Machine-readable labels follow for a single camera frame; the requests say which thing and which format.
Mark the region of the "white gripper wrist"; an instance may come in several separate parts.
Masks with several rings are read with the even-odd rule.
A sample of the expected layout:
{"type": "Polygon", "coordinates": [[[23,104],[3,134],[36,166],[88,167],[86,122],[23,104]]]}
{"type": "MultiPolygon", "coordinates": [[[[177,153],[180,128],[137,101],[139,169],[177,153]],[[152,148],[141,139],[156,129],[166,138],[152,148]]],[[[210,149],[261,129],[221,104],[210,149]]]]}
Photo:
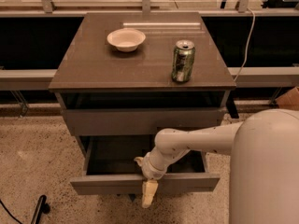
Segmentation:
{"type": "Polygon", "coordinates": [[[165,175],[167,166],[164,157],[159,153],[148,152],[144,158],[135,157],[134,161],[141,166],[143,176],[150,179],[142,184],[142,207],[149,208],[158,189],[156,180],[165,175]]]}

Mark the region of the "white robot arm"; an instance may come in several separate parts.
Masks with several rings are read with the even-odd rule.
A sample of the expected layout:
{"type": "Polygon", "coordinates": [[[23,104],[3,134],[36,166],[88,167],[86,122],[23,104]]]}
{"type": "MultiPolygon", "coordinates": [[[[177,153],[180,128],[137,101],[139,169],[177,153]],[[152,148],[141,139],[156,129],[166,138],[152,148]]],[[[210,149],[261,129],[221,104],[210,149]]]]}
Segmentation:
{"type": "Polygon", "coordinates": [[[195,131],[163,129],[136,157],[150,207],[167,168],[189,151],[228,154],[230,224],[299,224],[299,112],[270,109],[246,120],[195,131]]]}

